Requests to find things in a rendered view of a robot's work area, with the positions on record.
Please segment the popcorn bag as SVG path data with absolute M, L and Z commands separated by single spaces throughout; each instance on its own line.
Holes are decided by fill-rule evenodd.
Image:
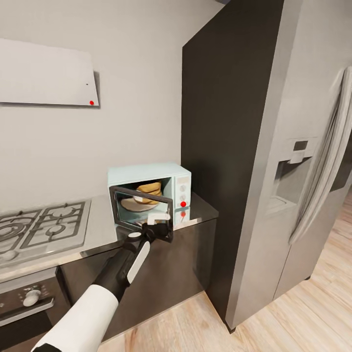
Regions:
M 161 192 L 161 179 L 146 180 L 131 183 L 133 190 L 140 192 L 162 196 Z

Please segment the microwave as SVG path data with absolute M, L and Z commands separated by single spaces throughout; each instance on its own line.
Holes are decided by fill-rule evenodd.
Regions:
M 162 196 L 133 190 L 131 183 L 161 179 Z M 148 223 L 149 213 L 165 213 L 173 222 L 173 210 L 188 207 L 191 198 L 191 172 L 172 162 L 113 167 L 107 169 L 108 190 L 115 224 L 133 229 L 142 229 Z M 157 237 L 172 243 L 173 229 L 167 237 Z

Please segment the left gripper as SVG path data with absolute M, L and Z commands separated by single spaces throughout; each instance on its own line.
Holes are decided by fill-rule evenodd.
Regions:
M 147 223 L 142 224 L 142 230 L 149 229 L 154 233 L 154 240 L 156 240 L 157 237 L 167 237 L 169 232 L 172 231 L 172 228 L 173 228 L 173 222 L 170 224 L 166 224 L 166 223 L 157 223 L 154 225 L 148 225 Z

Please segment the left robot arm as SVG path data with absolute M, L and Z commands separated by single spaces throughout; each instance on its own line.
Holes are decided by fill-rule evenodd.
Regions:
M 31 352 L 97 352 L 112 317 L 157 237 L 167 237 L 165 213 L 149 213 L 148 223 L 128 235 L 123 249 L 107 259 L 101 273 L 71 309 L 46 333 Z

